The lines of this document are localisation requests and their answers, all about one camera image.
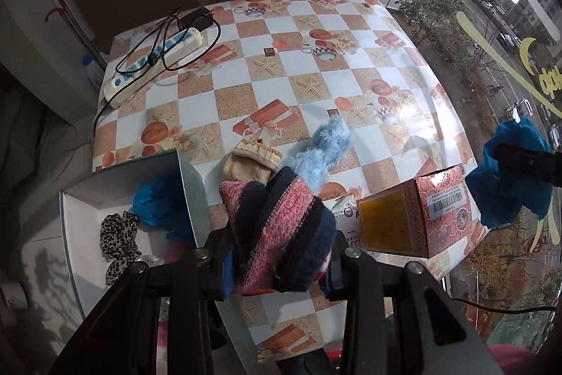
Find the metal screw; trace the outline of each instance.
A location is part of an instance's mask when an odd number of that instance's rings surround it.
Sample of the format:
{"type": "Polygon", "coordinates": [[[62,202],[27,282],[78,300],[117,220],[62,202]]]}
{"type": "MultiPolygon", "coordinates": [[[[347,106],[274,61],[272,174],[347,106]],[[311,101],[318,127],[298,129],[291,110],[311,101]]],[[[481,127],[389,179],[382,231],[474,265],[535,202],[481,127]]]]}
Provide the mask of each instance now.
{"type": "Polygon", "coordinates": [[[143,261],[136,261],[132,263],[129,268],[131,274],[141,274],[144,272],[144,269],[146,269],[146,263],[144,263],[143,261]]]}
{"type": "Polygon", "coordinates": [[[209,257],[209,250],[206,248],[198,248],[195,250],[195,258],[202,261],[203,259],[207,259],[209,257]]]}
{"type": "Polygon", "coordinates": [[[423,272],[423,266],[420,263],[416,263],[415,261],[412,263],[408,263],[408,270],[411,273],[419,275],[423,272]]]}
{"type": "Polygon", "coordinates": [[[352,257],[353,259],[357,259],[361,256],[361,250],[359,250],[359,248],[347,247],[344,253],[347,257],[352,257]]]}

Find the parked car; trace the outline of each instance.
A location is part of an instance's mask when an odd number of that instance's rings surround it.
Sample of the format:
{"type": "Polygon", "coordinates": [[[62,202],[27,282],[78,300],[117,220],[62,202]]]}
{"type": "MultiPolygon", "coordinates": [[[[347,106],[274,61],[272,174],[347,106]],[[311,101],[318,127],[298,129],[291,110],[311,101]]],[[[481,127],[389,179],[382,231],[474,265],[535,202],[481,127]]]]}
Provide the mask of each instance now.
{"type": "Polygon", "coordinates": [[[511,119],[514,119],[516,123],[519,123],[524,116],[528,116],[529,118],[533,116],[533,108],[530,106],[528,99],[521,99],[511,105],[506,110],[506,113],[510,115],[511,119]]]}
{"type": "Polygon", "coordinates": [[[560,148],[560,145],[562,144],[562,134],[560,133],[558,125],[550,126],[549,141],[553,150],[558,150],[558,148],[560,148]]]}
{"type": "Polygon", "coordinates": [[[496,39],[506,51],[516,51],[519,48],[509,34],[499,33],[496,39]]]}
{"type": "Polygon", "coordinates": [[[540,104],[537,107],[538,110],[538,115],[540,116],[541,120],[543,123],[547,123],[550,121],[550,118],[552,117],[552,115],[550,114],[550,110],[547,109],[544,104],[540,104]]]}

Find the table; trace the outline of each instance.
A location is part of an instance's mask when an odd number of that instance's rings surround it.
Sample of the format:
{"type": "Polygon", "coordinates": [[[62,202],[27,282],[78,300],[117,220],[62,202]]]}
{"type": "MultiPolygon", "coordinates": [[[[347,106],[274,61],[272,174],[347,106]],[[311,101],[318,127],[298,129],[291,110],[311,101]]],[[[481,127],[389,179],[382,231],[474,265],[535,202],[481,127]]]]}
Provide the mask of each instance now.
{"type": "MultiPolygon", "coordinates": [[[[237,0],[208,8],[222,29],[217,45],[188,69],[163,73],[101,117],[94,170],[177,148],[201,174],[218,228],[227,220],[218,193],[225,154],[243,136],[259,137],[285,161],[306,147],[334,110],[347,121],[354,141],[322,198],[353,193],[359,199],[418,173],[458,163],[466,173],[476,167],[443,87],[378,0],[237,0]],[[270,103],[294,116],[252,124],[249,116],[270,103]]],[[[115,37],[106,80],[158,24],[115,37]]],[[[203,31],[203,46],[216,34],[215,26],[203,31]]],[[[151,45],[143,44],[128,63],[145,56],[151,45]]],[[[438,279],[485,235],[473,199],[471,209],[472,234],[424,260],[438,279]]],[[[397,265],[414,259],[372,255],[397,265]]],[[[263,360],[341,344],[346,304],[327,302],[317,284],[306,293],[245,297],[242,309],[263,360]],[[300,335],[296,345],[277,352],[260,345],[288,326],[300,335]]]]}

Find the white cardboard box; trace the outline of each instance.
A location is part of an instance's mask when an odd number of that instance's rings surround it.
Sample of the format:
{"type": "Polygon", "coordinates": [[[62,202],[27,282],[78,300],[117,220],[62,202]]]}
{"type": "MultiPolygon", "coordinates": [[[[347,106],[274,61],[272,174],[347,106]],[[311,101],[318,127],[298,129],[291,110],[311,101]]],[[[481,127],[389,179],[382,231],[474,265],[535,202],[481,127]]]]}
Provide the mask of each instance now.
{"type": "MultiPolygon", "coordinates": [[[[60,192],[61,221],[66,263],[82,317],[108,290],[105,274],[109,263],[99,247],[99,228],[110,214],[130,209],[140,187],[162,175],[179,174],[189,218],[198,247],[211,232],[211,218],[200,174],[175,149],[119,163],[94,172],[60,192]]],[[[142,254],[164,256],[166,232],[140,224],[137,246],[142,254]]],[[[237,296],[216,303],[233,346],[247,373],[257,372],[257,350],[244,322],[237,296]]]]}

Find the yellow umbrella handle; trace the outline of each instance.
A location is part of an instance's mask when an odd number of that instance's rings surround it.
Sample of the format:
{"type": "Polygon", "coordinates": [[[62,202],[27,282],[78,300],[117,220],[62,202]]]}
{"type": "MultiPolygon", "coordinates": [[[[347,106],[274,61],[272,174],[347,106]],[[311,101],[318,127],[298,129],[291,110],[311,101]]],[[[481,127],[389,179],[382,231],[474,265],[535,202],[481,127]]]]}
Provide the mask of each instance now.
{"type": "Polygon", "coordinates": [[[535,240],[533,240],[533,243],[530,246],[529,253],[532,253],[533,250],[535,249],[535,246],[537,246],[538,239],[541,236],[541,231],[542,231],[542,220],[539,220],[537,224],[537,233],[535,234],[535,240]]]}
{"type": "Polygon", "coordinates": [[[558,233],[558,228],[554,222],[554,212],[553,203],[550,202],[549,214],[546,216],[546,221],[549,223],[550,238],[553,241],[553,245],[558,245],[560,243],[560,234],[558,233]]]}

